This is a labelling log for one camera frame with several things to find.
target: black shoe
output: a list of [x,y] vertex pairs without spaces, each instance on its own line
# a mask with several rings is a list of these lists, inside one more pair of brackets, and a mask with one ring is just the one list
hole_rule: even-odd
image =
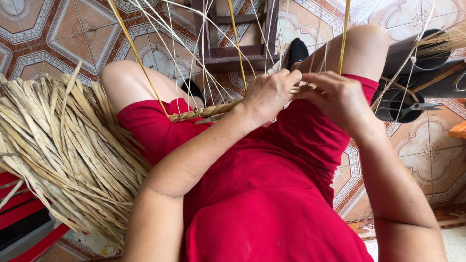
[[196,83],[193,80],[189,79],[189,82],[188,82],[188,80],[185,79],[185,82],[181,86],[181,90],[183,90],[186,94],[189,95],[188,83],[189,83],[189,91],[191,92],[191,94],[195,97],[199,97],[202,100],[202,103],[205,104],[204,97],[202,96],[201,90],[199,89],[199,87],[196,85]]
[[309,56],[308,48],[306,44],[296,37],[293,42],[291,42],[290,51],[288,52],[288,65],[287,69],[290,70],[291,66],[296,62],[302,62]]

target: black container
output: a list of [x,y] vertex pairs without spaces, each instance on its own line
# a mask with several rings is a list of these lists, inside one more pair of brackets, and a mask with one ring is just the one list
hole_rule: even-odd
[[[434,34],[438,31],[441,31],[440,29],[430,29],[426,30],[424,32],[424,35],[422,38],[425,38],[431,34]],[[409,53],[411,52],[412,45],[414,41],[416,40],[417,35],[414,35],[410,38],[406,38],[404,40],[398,41],[394,44],[391,44],[390,47],[388,48],[388,54],[387,54],[387,60],[385,61],[385,67],[383,70],[382,75],[387,77],[387,78],[392,78],[398,69],[401,67],[405,59],[409,56]],[[421,45],[418,47],[418,49],[421,49],[425,47],[424,45]],[[421,72],[421,71],[429,71],[429,70],[434,70],[439,68],[442,64],[448,60],[448,56],[451,54],[451,52],[442,52],[438,54],[432,54],[430,55],[431,57],[433,56],[441,56],[439,58],[434,58],[434,59],[426,59],[422,60],[422,57],[417,57],[417,62],[414,63],[414,67],[412,69],[413,73],[416,72]],[[404,65],[403,69],[400,72],[400,76],[407,75],[411,72],[411,67],[412,67],[412,61],[411,59],[408,60],[408,62]]]
[[[376,112],[376,117],[380,120],[383,121],[388,121],[388,122],[395,122],[398,116],[398,111],[395,110],[387,110],[383,109],[384,107],[386,108],[392,108],[392,109],[400,109],[400,102],[384,102],[385,100],[392,100],[392,101],[401,101],[404,95],[404,90],[400,89],[394,89],[390,88],[388,89],[384,95],[382,96],[381,102],[379,104],[378,110]],[[420,94],[416,94],[418,100],[420,103],[424,103],[424,97]],[[409,108],[412,106],[412,104],[415,103],[412,101],[411,96],[407,93],[404,101],[403,101],[403,106],[401,109]],[[417,118],[419,118],[422,115],[422,110],[413,110],[411,112],[406,113],[402,118],[399,118],[396,122],[398,123],[409,123]]]
[[[448,61],[442,65],[439,69],[429,72],[419,72],[412,74],[409,82],[409,88],[412,89],[420,84],[427,83],[428,81],[435,78],[438,74],[448,70],[452,66],[459,62],[463,62],[463,59],[457,59]],[[425,98],[465,98],[466,97],[466,68],[459,69],[453,74],[445,77],[444,79],[422,89],[420,93]],[[398,79],[398,83],[406,86],[408,76],[402,76]]]

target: tiled floor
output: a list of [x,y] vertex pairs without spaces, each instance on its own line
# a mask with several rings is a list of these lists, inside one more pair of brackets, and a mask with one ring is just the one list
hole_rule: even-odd
[[[192,74],[201,86],[200,67],[192,62],[196,52],[193,13],[182,7],[167,6],[149,0],[166,21],[171,16],[177,31],[172,36],[158,26],[160,36],[143,19],[141,12],[126,0],[116,0],[130,36],[145,66],[174,79],[175,65],[183,76]],[[225,0],[218,0],[218,13],[228,14]],[[235,13],[251,14],[263,8],[263,0],[236,0]],[[433,0],[353,0],[350,25],[377,24],[385,27],[396,42],[417,34],[425,25]],[[280,26],[276,52],[284,52],[295,37],[307,43],[310,52],[343,31],[345,0],[290,0],[285,10],[280,1]],[[466,19],[466,0],[437,0],[428,28],[446,28]],[[229,26],[220,27],[230,37]],[[256,25],[239,25],[241,45],[259,43]],[[226,45],[220,37],[221,45]],[[83,82],[98,81],[103,66],[115,60],[136,60],[106,0],[0,0],[0,72],[7,78],[37,78],[45,73],[56,77],[71,73],[83,61],[79,77]],[[243,84],[237,72],[216,74],[216,78],[234,97],[242,95]],[[252,74],[247,73],[250,81]],[[221,103],[214,93],[211,103]],[[449,138],[448,130],[466,119],[464,100],[438,99],[442,111],[424,113],[408,124],[387,123],[387,134],[397,154],[420,184],[442,225],[466,222],[466,147],[465,142]],[[364,239],[375,237],[370,203],[362,181],[357,145],[351,142],[335,172],[334,208]]]

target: dried grass bundle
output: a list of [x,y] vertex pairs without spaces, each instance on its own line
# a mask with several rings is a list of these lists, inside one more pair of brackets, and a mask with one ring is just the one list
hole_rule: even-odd
[[0,152],[7,153],[0,165],[70,228],[122,247],[132,202],[152,167],[128,142],[136,143],[102,87],[76,78],[80,66],[62,81],[0,74]]
[[449,52],[466,47],[466,20],[414,42],[418,60],[449,56]]

